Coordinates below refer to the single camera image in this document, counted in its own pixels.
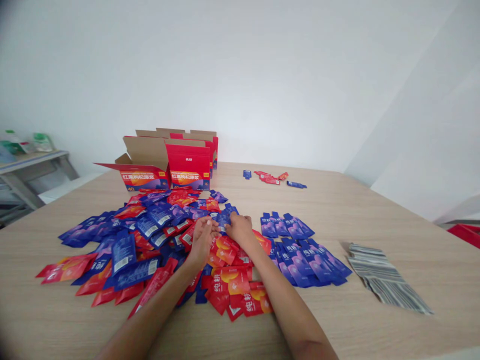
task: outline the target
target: table surface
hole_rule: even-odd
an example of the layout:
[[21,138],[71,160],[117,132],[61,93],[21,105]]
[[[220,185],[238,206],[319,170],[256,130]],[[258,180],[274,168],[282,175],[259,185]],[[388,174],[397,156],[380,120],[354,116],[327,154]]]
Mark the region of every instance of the table surface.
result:
[[[244,169],[288,171],[307,189],[245,180]],[[342,286],[296,288],[340,359],[419,359],[480,345],[480,250],[338,172],[220,162],[211,180],[260,229],[263,212],[300,217],[345,264],[356,242],[384,250],[435,311],[427,316],[380,303],[354,273]],[[136,299],[90,308],[69,282],[40,285],[46,265],[83,249],[57,236],[91,215],[119,208],[128,193],[110,171],[0,231],[2,334],[21,359],[91,359],[126,320]],[[155,359],[289,359],[275,316],[231,323],[210,304],[175,310],[152,348]]]
[[0,164],[0,175],[59,158],[63,155],[68,155],[68,153],[69,152],[65,150],[54,150],[52,152],[32,152],[29,154],[15,155],[16,161]]

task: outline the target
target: striped packaging film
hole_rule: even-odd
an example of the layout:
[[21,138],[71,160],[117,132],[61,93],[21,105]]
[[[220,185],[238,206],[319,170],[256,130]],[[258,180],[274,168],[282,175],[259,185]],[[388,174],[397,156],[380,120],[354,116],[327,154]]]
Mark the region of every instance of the striped packaging film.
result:
[[384,304],[395,305],[421,314],[432,315],[433,310],[404,280],[382,250],[350,244],[350,265],[363,279],[367,289]]

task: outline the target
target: packet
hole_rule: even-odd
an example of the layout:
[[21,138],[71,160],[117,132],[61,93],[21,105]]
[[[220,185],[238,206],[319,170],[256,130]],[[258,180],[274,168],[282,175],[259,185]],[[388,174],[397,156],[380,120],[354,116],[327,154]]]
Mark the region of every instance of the packet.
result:
[[100,258],[95,259],[91,264],[90,269],[82,276],[71,283],[72,286],[78,286],[85,284],[93,275],[100,274],[110,263],[112,254],[104,254]]
[[199,218],[203,218],[209,215],[209,212],[207,210],[202,210],[198,208],[190,208],[190,214],[188,215],[190,219],[192,220],[197,220]]
[[178,302],[176,303],[176,307],[177,307],[177,308],[182,307],[182,306],[192,297],[192,295],[195,293],[195,290],[197,289],[197,285],[198,285],[198,283],[199,283],[199,280],[200,280],[200,278],[202,277],[202,272],[203,272],[203,270],[201,270],[201,271],[195,276],[195,278],[192,280],[192,282],[190,283],[190,285],[188,285],[188,287],[186,288],[185,292],[183,293],[183,295],[180,297],[180,299],[179,299]]
[[180,241],[188,253],[192,249],[192,239],[194,238],[195,225],[190,226],[187,231],[180,235]]
[[297,216],[292,216],[292,219],[296,221],[298,226],[300,226],[301,231],[305,234],[307,238],[311,237],[315,234],[311,228],[309,228],[302,220],[300,220]]
[[140,200],[144,207],[148,208],[149,206],[163,200],[169,196],[167,192],[151,192],[146,195],[142,195]]
[[185,250],[185,245],[180,241],[180,236],[181,235],[177,235],[173,238],[174,250],[176,252],[179,252],[181,250]]
[[150,245],[152,245],[155,249],[161,248],[163,245],[168,243],[171,240],[170,237],[165,235],[163,232],[157,232],[154,234],[150,239],[148,239],[148,242]]
[[144,214],[145,211],[146,208],[141,205],[126,206],[118,209],[118,212],[113,217],[121,220],[135,219]]
[[277,230],[275,229],[275,224],[270,220],[270,214],[264,212],[263,216],[260,218],[261,223],[261,234],[268,238],[278,238]]
[[300,225],[293,219],[292,215],[287,212],[286,214],[283,214],[283,217],[285,218],[286,229],[294,240],[308,239],[308,236],[305,236]]
[[98,305],[109,303],[112,300],[116,299],[118,295],[119,293],[114,291],[113,287],[110,287],[105,290],[100,290],[99,292],[97,292],[95,299],[93,299],[93,302],[91,303],[91,307],[93,308]]
[[186,214],[178,204],[174,204],[171,209],[171,214],[173,215],[173,219],[171,221],[172,226],[177,226],[188,219],[188,214]]
[[294,188],[299,188],[299,189],[306,189],[306,188],[307,188],[306,185],[303,185],[303,184],[301,184],[301,183],[299,183],[299,182],[293,182],[293,181],[288,181],[288,180],[287,180],[287,181],[286,181],[286,184],[287,184],[288,186],[291,186],[291,187],[294,187]]
[[144,195],[143,194],[138,194],[138,195],[134,195],[130,198],[130,200],[128,200],[128,202],[126,203],[127,206],[132,206],[132,205],[141,205],[142,202],[140,201],[140,199],[143,197]]
[[210,190],[210,196],[215,200],[217,200],[219,204],[223,204],[228,201],[228,199],[225,196],[223,196],[222,193],[219,191]]
[[206,209],[211,213],[219,213],[219,202],[211,197],[206,200]]
[[135,230],[133,232],[133,238],[135,239],[135,245],[137,248],[139,248],[142,251],[151,251],[154,250],[155,248],[152,246],[152,244],[149,243],[149,241],[142,236],[140,231]]
[[281,242],[277,243],[276,245],[278,247],[277,252],[280,253],[283,265],[287,267],[288,271],[290,272],[291,276],[296,282],[296,285],[299,288],[309,288],[313,286],[315,283],[320,283],[315,276],[313,276],[312,278],[309,278],[308,276],[302,275],[299,269],[297,268],[297,266],[294,264],[294,262],[290,258],[290,256],[287,254],[284,245]]
[[158,225],[158,229],[161,229],[174,219],[173,209],[171,205],[158,202],[156,205],[148,208],[147,217]]
[[154,297],[154,295],[164,286],[170,277],[174,273],[174,269],[177,266],[178,261],[174,258],[169,258],[164,267],[160,267],[155,271],[148,282],[145,291],[142,296],[136,302],[135,306],[131,310],[128,318],[130,319],[138,310],[145,306],[145,304]]
[[340,272],[342,277],[346,278],[352,273],[352,270],[350,270],[343,262],[333,256],[332,253],[328,251],[325,246],[317,244],[315,240],[311,238],[309,238],[307,241],[310,245],[318,249],[320,255],[326,258],[326,260]]
[[216,256],[228,265],[232,265],[239,251],[239,248],[232,243],[232,239],[229,236],[220,236],[212,243],[216,246]]
[[222,234],[223,236],[227,235],[227,229],[225,228],[225,225],[228,224],[230,225],[230,215],[227,213],[224,213],[223,211],[220,213],[220,215],[217,215],[215,218],[215,221],[218,223],[218,232]]
[[267,240],[265,237],[262,236],[261,233],[259,233],[257,230],[252,230],[253,234],[255,235],[256,239],[261,245],[261,248],[265,252],[265,254],[269,255],[270,254],[270,249],[272,248],[272,242]]
[[71,256],[64,258],[58,264],[47,265],[48,269],[40,272],[43,273],[45,277],[41,283],[51,284],[66,280],[78,279],[84,274],[85,269],[87,269],[90,264],[90,261],[96,257],[96,253]]
[[288,172],[284,172],[282,175],[280,175],[280,176],[278,177],[278,180],[284,181],[284,180],[286,180],[288,177],[289,177],[289,173],[288,173]]
[[306,240],[299,240],[300,250],[305,259],[310,264],[310,268],[315,273],[315,276],[320,281],[320,286],[327,286],[331,283],[337,283],[335,275],[332,274],[330,269],[325,265],[322,266],[322,260],[320,255],[316,255],[316,252],[311,249],[313,247]]
[[281,242],[283,243],[283,248],[295,264],[300,274],[303,276],[315,274],[307,260],[303,257],[300,246],[295,240],[292,240],[288,237],[282,237]]
[[158,223],[152,220],[150,216],[144,216],[138,220],[135,223],[135,228],[140,231],[140,234],[146,239],[150,239],[153,234],[160,230]]
[[145,283],[139,282],[138,284],[132,285],[130,287],[124,288],[115,299],[115,306],[121,303],[126,303],[133,298],[136,298],[142,293],[145,288]]
[[271,212],[270,222],[275,225],[276,233],[279,237],[290,236],[289,231],[287,230],[287,225],[283,217],[279,216],[279,213],[276,211]]
[[237,215],[240,215],[239,214],[239,211],[237,210],[237,208],[235,206],[232,206],[231,203],[226,203],[225,204],[225,208],[223,209],[223,211],[221,212],[222,214],[227,214],[228,215],[228,218],[230,219],[230,215],[235,212]]
[[232,266],[253,266],[254,264],[252,263],[252,260],[250,257],[247,255],[247,253],[241,248],[238,250],[236,253],[235,259],[233,259],[233,262],[231,263]]
[[127,230],[122,230],[116,235],[116,241],[111,246],[111,259],[113,266],[112,276],[137,262],[135,240]]
[[112,277],[115,291],[119,291],[135,284],[148,280],[160,266],[160,257],[139,261],[129,268],[123,270],[117,276]]
[[101,272],[94,274],[82,286],[80,286],[75,296],[91,295],[102,291],[105,286],[105,282],[110,278],[111,274],[112,262],[109,261]]
[[290,273],[289,268],[284,263],[282,253],[281,253],[281,249],[280,249],[280,244],[281,243],[279,243],[279,242],[275,243],[275,256],[276,256],[276,260],[278,262],[278,267],[279,267],[281,273],[283,274],[283,276],[286,277],[288,282],[290,284],[292,284],[293,286],[297,286],[297,283],[295,282],[295,279],[292,277],[292,274]]

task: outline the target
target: red sachet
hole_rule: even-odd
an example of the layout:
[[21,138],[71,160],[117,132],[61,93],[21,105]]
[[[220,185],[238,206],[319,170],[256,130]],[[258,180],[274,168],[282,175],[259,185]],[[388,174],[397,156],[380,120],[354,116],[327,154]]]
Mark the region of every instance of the red sachet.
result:
[[127,287],[119,291],[117,298],[115,299],[115,305],[125,303],[142,293],[145,288],[145,282],[139,282],[133,286]]
[[220,315],[223,315],[229,306],[230,301],[228,293],[212,292],[211,290],[207,290],[205,297]]
[[239,251],[239,248],[232,243],[232,239],[229,236],[220,236],[213,242],[216,245],[216,256],[228,265],[232,265]]
[[117,219],[136,218],[145,212],[145,208],[141,205],[128,206],[125,210],[115,215]]
[[230,321],[233,323],[240,316],[242,316],[244,311],[241,307],[233,308],[232,305],[228,305],[228,307],[226,308],[226,313],[228,314],[228,317],[230,318]]
[[246,265],[246,266],[252,267],[254,264],[252,263],[252,260],[247,255],[247,253],[243,249],[240,249],[236,253],[235,259],[233,259],[233,262],[231,263],[231,265],[232,266]]
[[101,290],[97,292],[95,299],[91,303],[91,307],[96,307],[98,305],[106,304],[116,299],[120,291],[115,292],[114,287],[109,287],[108,289]]
[[41,283],[50,284],[78,279],[84,274],[90,262],[96,257],[96,253],[91,253],[63,259],[60,264],[57,264],[54,268],[45,272],[45,279]]
[[194,238],[195,226],[190,226],[187,231],[185,231],[180,236],[181,243],[185,246],[185,252],[188,253],[192,249],[192,239]]
[[107,279],[112,275],[112,262],[109,261],[102,272],[93,275],[89,278],[86,283],[84,283],[78,291],[76,292],[75,296],[81,295],[90,295],[95,294],[101,291],[104,288],[105,282]]
[[135,245],[140,248],[142,251],[151,251],[155,250],[155,248],[152,246],[152,244],[149,243],[149,241],[142,236],[140,231],[135,230],[133,232],[133,236],[135,238]]
[[282,175],[280,175],[280,176],[278,177],[278,180],[284,181],[284,180],[286,180],[288,177],[289,177],[289,173],[288,173],[288,172],[284,172]]
[[132,205],[142,205],[142,202],[140,201],[140,198],[143,197],[145,195],[143,194],[138,194],[138,195],[135,195],[135,196],[132,196],[130,198],[130,200],[128,200],[128,202],[126,203],[127,206],[132,206]]
[[139,254],[137,254],[136,261],[140,262],[143,260],[156,258],[160,255],[162,255],[162,253],[160,252],[160,249],[152,250],[152,251],[141,251]]
[[265,252],[265,254],[270,255],[270,250],[272,249],[272,242],[267,240],[261,233],[257,230],[252,230],[253,234],[255,235],[256,239],[261,245],[261,248]]
[[170,279],[174,273],[175,267],[177,267],[178,260],[173,257],[168,258],[164,267],[159,267],[152,278],[148,281],[145,291],[141,295],[140,299],[136,302],[135,306],[131,310],[128,318],[130,319],[138,310],[145,306],[145,304],[153,298],[153,296],[162,288],[163,285]]
[[211,213],[219,213],[220,207],[219,202],[212,197],[209,197],[206,200],[206,209]]

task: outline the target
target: cardboard box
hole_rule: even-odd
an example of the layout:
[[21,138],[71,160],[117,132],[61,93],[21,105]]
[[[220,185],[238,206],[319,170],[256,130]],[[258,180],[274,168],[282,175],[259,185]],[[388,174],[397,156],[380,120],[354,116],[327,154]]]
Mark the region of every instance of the cardboard box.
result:
[[214,163],[217,163],[217,151],[215,150],[214,138],[216,138],[218,145],[218,137],[203,133],[171,133],[170,137],[172,139],[205,141],[205,145],[210,148],[210,177],[213,177]]
[[191,134],[204,134],[204,135],[211,135],[213,145],[215,146],[215,151],[213,154],[213,169],[217,169],[218,163],[218,153],[219,153],[219,138],[217,137],[216,131],[204,131],[204,130],[190,130]]
[[165,140],[161,137],[124,136],[123,142],[128,153],[117,158],[114,164],[95,164],[120,171],[128,191],[170,189],[169,157]]
[[173,188],[210,189],[211,150],[201,140],[163,139]]

